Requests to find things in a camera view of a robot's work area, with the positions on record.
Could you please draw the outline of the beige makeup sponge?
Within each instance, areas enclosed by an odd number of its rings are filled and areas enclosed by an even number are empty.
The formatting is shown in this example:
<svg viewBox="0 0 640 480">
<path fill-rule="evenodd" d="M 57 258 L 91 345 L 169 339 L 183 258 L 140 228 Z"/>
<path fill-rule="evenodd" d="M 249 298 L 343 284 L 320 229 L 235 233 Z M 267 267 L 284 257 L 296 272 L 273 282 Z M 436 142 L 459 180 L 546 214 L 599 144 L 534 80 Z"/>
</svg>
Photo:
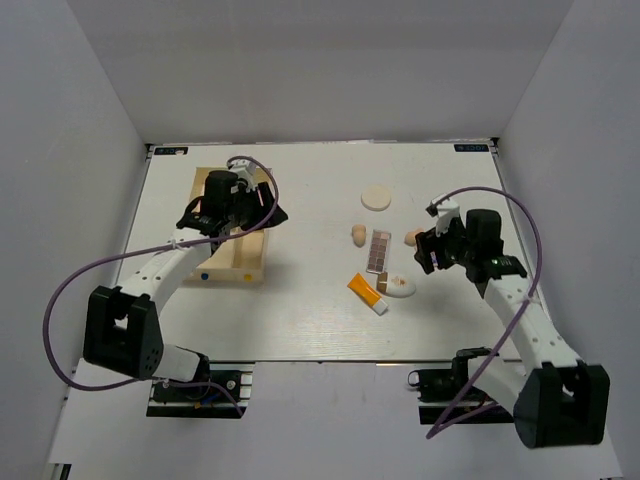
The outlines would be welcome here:
<svg viewBox="0 0 640 480">
<path fill-rule="evenodd" d="M 421 228 L 417 228 L 413 231 L 409 231 L 406 233 L 405 237 L 404 237 L 404 243 L 407 246 L 410 247 L 415 247 L 417 245 L 417 235 L 420 233 L 423 233 L 424 230 Z"/>
<path fill-rule="evenodd" d="M 351 229 L 351 237 L 352 237 L 353 243 L 357 247 L 359 248 L 363 247 L 366 243 L 366 237 L 367 237 L 366 227 L 362 224 L 354 225 Z"/>
</svg>

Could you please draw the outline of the white oval sunscreen bottle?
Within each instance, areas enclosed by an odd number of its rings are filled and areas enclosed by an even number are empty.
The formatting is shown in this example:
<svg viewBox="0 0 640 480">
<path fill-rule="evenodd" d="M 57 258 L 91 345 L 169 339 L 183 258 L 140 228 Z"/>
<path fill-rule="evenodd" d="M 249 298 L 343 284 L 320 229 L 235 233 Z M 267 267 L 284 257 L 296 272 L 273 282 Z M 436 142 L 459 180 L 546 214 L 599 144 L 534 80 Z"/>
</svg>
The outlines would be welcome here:
<svg viewBox="0 0 640 480">
<path fill-rule="evenodd" d="M 392 298 L 407 298 L 415 294 L 415 284 L 405 275 L 384 272 L 377 276 L 376 290 Z"/>
</svg>

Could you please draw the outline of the round cream powder puff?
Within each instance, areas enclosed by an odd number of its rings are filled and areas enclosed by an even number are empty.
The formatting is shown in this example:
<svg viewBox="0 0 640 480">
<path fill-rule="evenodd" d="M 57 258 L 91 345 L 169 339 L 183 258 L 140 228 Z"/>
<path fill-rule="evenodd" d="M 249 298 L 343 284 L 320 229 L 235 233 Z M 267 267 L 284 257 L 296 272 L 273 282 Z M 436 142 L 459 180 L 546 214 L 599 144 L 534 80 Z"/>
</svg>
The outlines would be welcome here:
<svg viewBox="0 0 640 480">
<path fill-rule="evenodd" d="M 384 185 L 370 185 L 362 191 L 360 199 L 366 209 L 381 212 L 391 205 L 392 193 Z"/>
</svg>

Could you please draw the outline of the orange cream tube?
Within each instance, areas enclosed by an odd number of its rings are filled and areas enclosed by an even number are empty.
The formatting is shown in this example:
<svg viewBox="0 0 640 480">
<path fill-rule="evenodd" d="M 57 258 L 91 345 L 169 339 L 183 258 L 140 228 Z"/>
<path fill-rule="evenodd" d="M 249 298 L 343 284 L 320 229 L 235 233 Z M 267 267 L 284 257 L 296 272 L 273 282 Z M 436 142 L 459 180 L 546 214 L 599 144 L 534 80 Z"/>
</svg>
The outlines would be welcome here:
<svg viewBox="0 0 640 480">
<path fill-rule="evenodd" d="M 377 315 L 382 316 L 388 310 L 388 304 L 360 273 L 354 275 L 348 288 Z"/>
</svg>

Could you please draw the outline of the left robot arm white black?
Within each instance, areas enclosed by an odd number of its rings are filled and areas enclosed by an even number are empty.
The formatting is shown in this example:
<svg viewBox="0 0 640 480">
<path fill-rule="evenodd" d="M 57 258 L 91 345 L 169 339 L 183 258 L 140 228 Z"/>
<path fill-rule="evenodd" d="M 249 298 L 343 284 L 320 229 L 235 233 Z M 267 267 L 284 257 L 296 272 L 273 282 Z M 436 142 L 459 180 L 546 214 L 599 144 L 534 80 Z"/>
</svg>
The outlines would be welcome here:
<svg viewBox="0 0 640 480">
<path fill-rule="evenodd" d="M 276 187 L 240 170 L 212 170 L 163 249 L 127 280 L 97 287 L 88 301 L 83 358 L 137 380 L 176 382 L 188 398 L 211 387 L 205 355 L 164 342 L 159 316 L 170 297 L 220 246 L 287 220 Z"/>
</svg>

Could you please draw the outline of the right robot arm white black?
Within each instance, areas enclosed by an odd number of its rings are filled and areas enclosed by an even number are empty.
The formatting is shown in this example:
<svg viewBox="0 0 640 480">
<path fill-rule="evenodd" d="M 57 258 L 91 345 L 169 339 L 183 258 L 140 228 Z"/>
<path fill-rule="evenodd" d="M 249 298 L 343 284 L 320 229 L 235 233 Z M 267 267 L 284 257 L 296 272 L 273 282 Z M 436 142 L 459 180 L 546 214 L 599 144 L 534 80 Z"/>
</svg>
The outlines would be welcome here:
<svg viewBox="0 0 640 480">
<path fill-rule="evenodd" d="M 474 209 L 462 216 L 451 202 L 427 211 L 437 222 L 417 234 L 415 260 L 426 273 L 463 267 L 508 331 L 524 369 L 517 371 L 486 347 L 461 349 L 447 369 L 409 374 L 420 401 L 434 404 L 459 395 L 480 407 L 496 402 L 495 418 L 511 417 L 530 449 L 601 443 L 609 376 L 602 366 L 585 363 L 531 299 L 526 270 L 503 252 L 499 213 Z"/>
</svg>

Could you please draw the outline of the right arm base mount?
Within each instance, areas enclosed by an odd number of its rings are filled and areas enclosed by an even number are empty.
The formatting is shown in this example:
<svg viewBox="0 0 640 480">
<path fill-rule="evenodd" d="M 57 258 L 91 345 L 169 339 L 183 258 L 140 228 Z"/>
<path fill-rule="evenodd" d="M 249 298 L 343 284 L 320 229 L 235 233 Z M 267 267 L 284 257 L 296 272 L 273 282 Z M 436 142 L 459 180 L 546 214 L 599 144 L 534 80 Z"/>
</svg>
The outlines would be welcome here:
<svg viewBox="0 0 640 480">
<path fill-rule="evenodd" d="M 407 375 L 407 383 L 410 389 L 418 392 L 418 412 L 421 425 L 433 425 L 440 414 L 444 412 L 447 405 L 458 394 L 459 390 L 466 384 L 470 374 L 468 370 L 469 360 L 481 359 L 488 356 L 490 349 L 486 347 L 461 349 L 456 352 L 450 366 L 425 367 L 412 370 Z M 497 356 L 489 365 L 489 368 L 483 375 L 487 375 L 487 371 L 497 373 L 500 365 L 501 357 Z M 526 372 L 521 365 L 515 363 L 504 363 L 508 367 L 507 372 L 515 373 L 520 388 L 524 385 Z M 481 380 L 479 379 L 474 386 L 465 394 L 461 402 L 445 419 L 450 421 L 458 416 L 470 413 L 477 408 L 484 408 L 497 400 L 491 397 L 485 390 L 479 388 Z M 481 412 L 480 414 L 467 418 L 461 422 L 463 425 L 481 425 L 481 424 L 512 424 L 513 417 L 509 408 L 496 406 L 490 410 Z"/>
</svg>

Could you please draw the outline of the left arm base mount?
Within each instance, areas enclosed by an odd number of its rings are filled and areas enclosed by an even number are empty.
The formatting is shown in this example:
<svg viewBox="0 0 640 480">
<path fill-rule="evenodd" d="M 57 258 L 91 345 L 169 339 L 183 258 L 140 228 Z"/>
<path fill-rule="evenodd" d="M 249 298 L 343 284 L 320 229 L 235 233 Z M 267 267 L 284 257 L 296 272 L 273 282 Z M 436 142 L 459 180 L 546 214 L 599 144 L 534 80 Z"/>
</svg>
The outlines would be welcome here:
<svg viewBox="0 0 640 480">
<path fill-rule="evenodd" d="M 154 381 L 146 416 L 178 419 L 240 419 L 248 407 L 253 363 L 209 364 L 209 376 L 199 386 L 174 386 Z"/>
</svg>

